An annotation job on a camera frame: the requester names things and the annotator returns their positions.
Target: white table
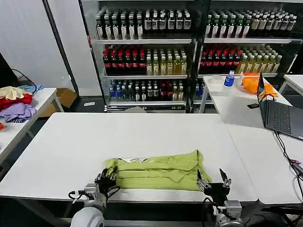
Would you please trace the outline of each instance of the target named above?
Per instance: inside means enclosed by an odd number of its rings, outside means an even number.
[[[7,126],[0,132],[0,164],[20,142],[32,124],[38,119],[40,114],[51,102],[54,103],[58,111],[63,112],[60,101],[56,95],[56,91],[56,88],[44,88],[43,90],[37,91],[32,101],[32,105],[36,108],[37,112],[31,119],[24,123],[5,122],[4,119],[0,118],[0,122]]]
[[[303,96],[303,75],[284,75],[284,83],[282,84],[279,92],[284,93],[285,88],[290,86],[293,90]]]
[[[54,113],[0,182],[0,196],[66,201],[115,157],[198,149],[214,182],[232,179],[230,200],[256,201],[255,189],[218,114]],[[111,201],[202,202],[202,192],[123,189]]]
[[[271,130],[264,129],[260,109],[247,107],[248,104],[258,103],[257,96],[236,86],[229,88],[212,84],[209,79],[204,77],[205,87],[228,128],[260,202],[300,203],[301,194],[295,175],[276,137]],[[278,102],[290,105],[282,95],[278,95]],[[281,138],[290,158],[303,161],[303,142],[284,135]]]

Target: laptop keyboard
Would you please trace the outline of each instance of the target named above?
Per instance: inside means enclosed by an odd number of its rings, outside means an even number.
[[[273,104],[273,129],[290,133],[289,108],[286,105]]]

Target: floor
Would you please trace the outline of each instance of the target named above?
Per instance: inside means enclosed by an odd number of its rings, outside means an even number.
[[[287,100],[294,106],[303,109],[303,97],[286,96]],[[84,106],[84,103],[95,102],[95,105]],[[104,102],[102,98],[81,98],[71,106],[69,112],[102,113],[104,111]],[[206,113],[215,113],[214,107],[206,108]],[[31,128],[31,132],[36,135],[47,119],[39,119]],[[7,162],[13,165],[23,150],[30,143],[31,138],[25,136],[20,144],[7,158]],[[54,213],[61,215],[64,213],[66,202],[44,201],[44,205]],[[129,219],[129,220],[175,220],[175,221],[200,221],[201,205],[193,204],[175,204],[175,205],[150,205],[150,204],[109,204],[107,209],[107,219]],[[82,204],[76,203],[68,217],[77,212]],[[40,217],[23,207],[17,201],[7,198],[0,198],[0,227],[50,227]],[[272,213],[261,212],[255,215],[247,222],[247,226],[285,226],[283,219]]]

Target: red cloth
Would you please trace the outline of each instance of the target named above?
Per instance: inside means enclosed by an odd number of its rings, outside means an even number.
[[[6,109],[13,105],[14,103],[25,103],[30,104],[33,100],[33,96],[30,94],[24,94],[23,98],[16,98],[15,100],[10,100],[6,98],[0,98],[0,110]]]

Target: yellow cloth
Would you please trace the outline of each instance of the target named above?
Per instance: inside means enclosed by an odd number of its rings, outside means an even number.
[[[202,161],[202,154],[195,150],[183,155],[150,157],[143,162],[108,159],[106,168],[109,169],[109,175],[117,166],[116,183],[121,188],[199,191],[196,185],[198,169],[206,182],[212,181],[205,172]]]
[[[258,83],[259,83],[259,79],[244,78],[242,80],[244,89],[255,95],[258,92]],[[265,87],[265,91],[266,91],[267,95],[272,95],[273,97],[278,97],[278,94],[276,92],[274,92],[274,88],[271,84],[265,83],[264,87]]]
[[[6,98],[10,100],[15,100],[17,98],[24,98],[24,94],[32,94],[20,89],[18,87],[3,87],[0,88],[0,98]]]

